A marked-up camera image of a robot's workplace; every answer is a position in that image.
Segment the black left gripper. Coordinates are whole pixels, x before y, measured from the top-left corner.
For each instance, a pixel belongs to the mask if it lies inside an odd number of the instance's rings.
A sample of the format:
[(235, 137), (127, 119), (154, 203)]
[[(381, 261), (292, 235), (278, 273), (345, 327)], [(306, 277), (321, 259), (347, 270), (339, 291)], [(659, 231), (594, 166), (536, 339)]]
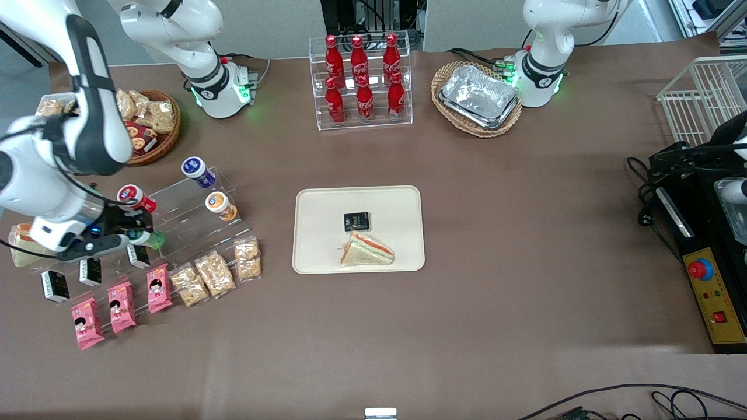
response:
[(709, 151), (707, 154), (701, 149), (686, 145), (672, 145), (656, 152), (650, 159), (649, 178), (675, 178), (691, 173), (713, 171), (712, 168), (698, 166), (704, 164), (713, 168), (744, 170), (745, 157), (740, 153), (745, 155), (745, 149), (718, 151), (712, 148), (731, 146), (737, 141), (745, 144), (745, 122), (746, 112), (741, 112), (721, 124), (706, 143)]

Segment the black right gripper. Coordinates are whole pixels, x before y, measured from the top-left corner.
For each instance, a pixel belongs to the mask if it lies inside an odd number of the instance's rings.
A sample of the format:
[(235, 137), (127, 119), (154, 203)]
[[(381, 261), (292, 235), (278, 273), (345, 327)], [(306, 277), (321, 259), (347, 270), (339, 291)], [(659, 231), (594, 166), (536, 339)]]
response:
[(99, 243), (119, 239), (117, 249), (124, 249), (134, 239), (133, 232), (140, 230), (153, 232), (152, 215), (144, 208), (128, 209), (107, 204), (102, 214), (92, 223), (92, 242)]

